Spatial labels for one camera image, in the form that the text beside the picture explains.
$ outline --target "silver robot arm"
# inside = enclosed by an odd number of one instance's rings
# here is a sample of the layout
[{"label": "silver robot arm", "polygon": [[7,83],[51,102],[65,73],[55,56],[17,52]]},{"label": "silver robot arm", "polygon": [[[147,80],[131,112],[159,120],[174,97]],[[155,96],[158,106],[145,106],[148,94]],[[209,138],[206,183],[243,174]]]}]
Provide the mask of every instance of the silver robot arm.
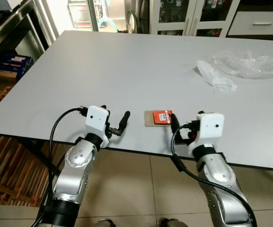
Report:
[{"label": "silver robot arm", "polygon": [[65,154],[65,165],[61,171],[49,206],[44,208],[38,227],[73,227],[87,187],[88,174],[98,151],[109,143],[111,134],[120,136],[126,128],[130,112],[127,111],[119,128],[109,127],[109,111],[103,107],[90,106],[86,116],[86,136]]},{"label": "silver robot arm", "polygon": [[[171,119],[178,125],[175,115]],[[227,164],[223,153],[216,153],[215,145],[222,136],[224,116],[219,113],[199,113],[197,120],[188,123],[191,131],[187,143],[187,153],[197,162],[199,177],[224,186],[245,201],[233,169]],[[245,206],[233,195],[219,188],[200,183],[208,200],[212,221],[215,227],[253,227]]]}]

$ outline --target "plastic bag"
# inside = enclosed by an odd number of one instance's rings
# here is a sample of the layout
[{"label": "plastic bag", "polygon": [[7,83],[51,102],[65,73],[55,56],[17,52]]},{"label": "plastic bag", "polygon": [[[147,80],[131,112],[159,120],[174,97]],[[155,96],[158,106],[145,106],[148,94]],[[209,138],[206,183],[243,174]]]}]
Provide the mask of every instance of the plastic bag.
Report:
[{"label": "plastic bag", "polygon": [[223,51],[215,54],[210,63],[222,72],[246,79],[273,78],[273,58],[247,51],[233,53]]},{"label": "plastic bag", "polygon": [[208,84],[224,93],[234,92],[236,90],[236,84],[229,78],[223,77],[219,70],[213,69],[211,65],[205,61],[196,62],[199,72]]}]

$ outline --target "cabinet handle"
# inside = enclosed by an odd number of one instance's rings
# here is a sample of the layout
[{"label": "cabinet handle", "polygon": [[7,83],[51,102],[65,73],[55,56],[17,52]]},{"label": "cabinet handle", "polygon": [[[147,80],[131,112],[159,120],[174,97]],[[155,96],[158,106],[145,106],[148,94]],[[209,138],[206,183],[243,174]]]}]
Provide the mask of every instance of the cabinet handle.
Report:
[{"label": "cabinet handle", "polygon": [[197,22],[198,22],[198,18],[194,18],[193,29],[192,29],[192,32],[191,32],[192,36],[194,36],[194,33],[196,31]]},{"label": "cabinet handle", "polygon": [[187,32],[188,23],[189,23],[189,18],[187,18],[187,21],[186,21],[185,33],[184,33],[185,36],[186,36],[186,32]]},{"label": "cabinet handle", "polygon": [[254,26],[259,26],[259,25],[271,25],[272,22],[253,22]]}]

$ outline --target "white table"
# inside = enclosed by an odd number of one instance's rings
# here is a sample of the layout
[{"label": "white table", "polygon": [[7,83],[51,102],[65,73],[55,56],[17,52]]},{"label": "white table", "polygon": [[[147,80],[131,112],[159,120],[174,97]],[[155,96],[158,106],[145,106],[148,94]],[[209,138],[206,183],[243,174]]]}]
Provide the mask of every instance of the white table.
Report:
[{"label": "white table", "polygon": [[[183,123],[205,110],[225,115],[217,151],[229,163],[273,168],[273,79],[234,79],[235,93],[215,93],[194,68],[220,50],[273,57],[273,41],[66,31],[0,103],[0,134],[48,140],[65,110],[106,104],[112,126],[131,111],[109,148],[169,155],[170,128],[145,127],[144,111],[171,109]],[[55,140],[74,142],[84,123],[69,115]],[[183,157],[185,150],[177,146]]]}]

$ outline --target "tiled floor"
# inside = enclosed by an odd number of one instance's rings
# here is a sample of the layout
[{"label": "tiled floor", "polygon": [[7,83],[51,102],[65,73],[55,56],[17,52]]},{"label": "tiled floor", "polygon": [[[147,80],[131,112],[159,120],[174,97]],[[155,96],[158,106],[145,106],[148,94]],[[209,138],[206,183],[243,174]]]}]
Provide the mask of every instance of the tiled floor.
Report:
[{"label": "tiled floor", "polygon": [[[195,163],[184,161],[195,172]],[[273,172],[234,168],[255,210],[259,227],[273,227]],[[37,208],[0,206],[0,227],[28,227]],[[168,158],[101,151],[76,227],[91,227],[109,217],[117,227],[157,227],[162,217],[178,218],[189,227],[212,227],[204,193],[180,174]]]}]

